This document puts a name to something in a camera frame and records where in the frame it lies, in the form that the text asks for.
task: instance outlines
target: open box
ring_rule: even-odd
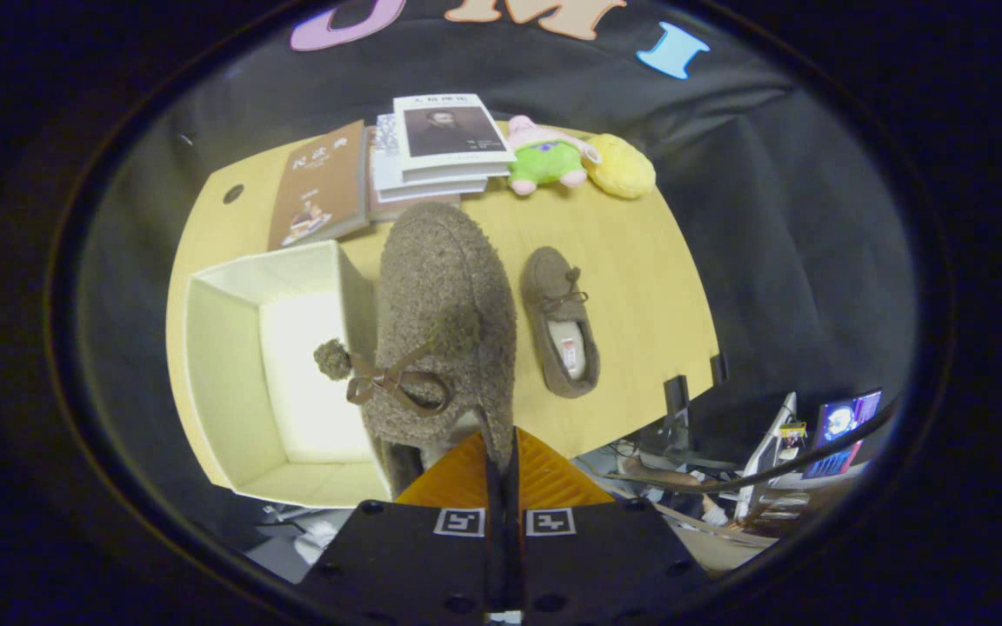
[[[192,273],[183,324],[194,423],[235,494],[313,508],[390,498],[346,381],[312,357],[333,338],[373,356],[374,288],[338,242]]]

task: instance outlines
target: letter cutout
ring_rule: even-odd
[[[707,44],[676,25],[668,23],[659,25],[663,28],[663,36],[660,36],[656,46],[651,50],[636,52],[636,58],[665,75],[674,76],[679,80],[689,78],[687,63],[695,58],[696,53],[708,52]]]
[[[501,17],[501,11],[493,8],[498,0],[462,0],[461,7],[443,13],[454,23],[490,23]]]
[[[294,28],[290,44],[292,49],[298,52],[311,52],[373,35],[374,32],[378,32],[397,21],[397,17],[405,8],[406,1],[377,0],[373,11],[370,12],[370,16],[366,20],[347,28],[331,28],[331,19],[335,16],[337,9],[320,13]]]
[[[528,23],[554,9],[539,21],[540,27],[587,41],[596,39],[593,29],[605,12],[625,4],[624,0],[505,0],[514,23]],[[463,0],[461,7],[446,12],[445,17],[458,23],[490,23],[501,17],[496,7],[497,0]]]
[[[544,30],[573,36],[574,39],[597,39],[593,30],[601,16],[613,7],[623,7],[624,0],[505,0],[514,23],[526,23],[551,9],[556,12],[539,21]]]

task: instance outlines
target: green plush toy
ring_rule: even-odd
[[[601,155],[589,143],[557,130],[541,128],[525,115],[509,121],[509,145],[517,161],[509,165],[509,185],[517,194],[527,195],[545,182],[560,181],[577,187],[585,181],[582,155],[601,162]]]

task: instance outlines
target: slipper insole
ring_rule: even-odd
[[[548,335],[563,360],[564,368],[567,368],[567,376],[571,380],[580,380],[585,376],[585,342],[577,322],[548,320]]]

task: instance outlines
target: blue letter i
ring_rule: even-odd
[[[659,39],[659,43],[647,52],[636,52],[636,58],[665,75],[685,80],[687,63],[695,58],[696,53],[708,52],[708,46],[676,25],[668,23],[659,25],[663,28],[663,36]]]

